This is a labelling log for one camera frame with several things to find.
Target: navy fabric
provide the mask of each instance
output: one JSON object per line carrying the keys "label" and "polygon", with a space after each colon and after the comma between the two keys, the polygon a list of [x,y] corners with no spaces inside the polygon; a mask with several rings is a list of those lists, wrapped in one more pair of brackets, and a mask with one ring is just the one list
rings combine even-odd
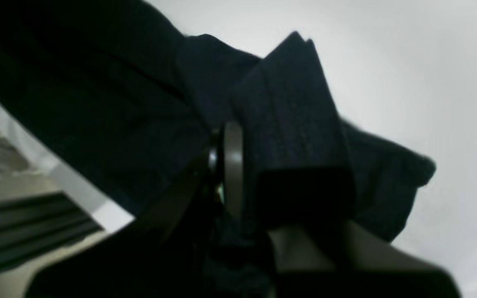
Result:
{"label": "navy fabric", "polygon": [[[356,221],[386,241],[404,228],[417,188],[435,171],[428,158],[339,119],[310,41],[305,44],[316,60],[308,78],[314,88],[302,94],[302,101],[288,101],[286,110],[276,108],[271,120],[265,119],[284,127],[282,136],[271,138],[268,131],[256,135],[248,122],[255,110],[266,108],[253,100],[270,91],[276,92],[271,103],[281,104],[285,91],[271,87],[248,95],[241,86],[248,76],[267,71],[260,63],[270,64],[269,57],[263,60],[209,35],[183,36],[138,0],[4,0],[0,7],[6,7],[0,10],[0,104],[134,215],[171,184],[212,128],[233,119],[242,122],[246,143],[257,142],[247,149],[256,154],[255,164],[271,166],[270,158],[275,162],[275,156],[286,154],[271,156],[259,141],[286,142],[300,135],[302,144],[279,145],[308,159],[290,158],[293,162],[282,166],[350,165]],[[286,66],[271,65],[269,71],[277,67],[287,77],[267,86],[299,79]],[[323,96],[315,102],[322,109],[307,108],[312,95]],[[290,104],[299,112],[293,120],[288,119],[294,116]],[[252,198],[252,184],[246,200]],[[252,217],[247,209],[245,216]]]}

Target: white surface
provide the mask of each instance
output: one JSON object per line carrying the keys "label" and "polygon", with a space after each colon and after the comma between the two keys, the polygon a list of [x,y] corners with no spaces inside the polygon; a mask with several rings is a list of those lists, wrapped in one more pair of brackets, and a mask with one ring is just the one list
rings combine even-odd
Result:
{"label": "white surface", "polygon": [[114,233],[134,220],[133,215],[65,164],[1,106],[0,133],[19,150],[32,166],[64,190],[68,197],[87,212],[106,232]]}
{"label": "white surface", "polygon": [[477,298],[477,0],[151,0],[186,34],[264,57],[312,38],[340,113],[437,173],[394,242]]}

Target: white wall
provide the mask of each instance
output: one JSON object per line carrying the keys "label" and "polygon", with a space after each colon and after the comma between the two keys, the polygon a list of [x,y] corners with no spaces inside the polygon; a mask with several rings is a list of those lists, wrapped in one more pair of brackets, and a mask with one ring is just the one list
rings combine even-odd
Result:
{"label": "white wall", "polygon": [[438,170],[394,244],[477,298],[477,0],[151,0],[186,34],[265,56],[312,38],[342,115]]}

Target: black cloth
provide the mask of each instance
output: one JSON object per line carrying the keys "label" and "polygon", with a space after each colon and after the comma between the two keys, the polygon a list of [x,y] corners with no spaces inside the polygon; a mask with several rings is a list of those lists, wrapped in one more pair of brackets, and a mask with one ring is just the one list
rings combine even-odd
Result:
{"label": "black cloth", "polygon": [[[184,36],[139,0],[4,0],[2,7],[0,104],[134,215],[171,184],[211,128],[236,118],[229,93],[262,60],[207,34]],[[341,126],[356,221],[392,241],[435,164]]]}

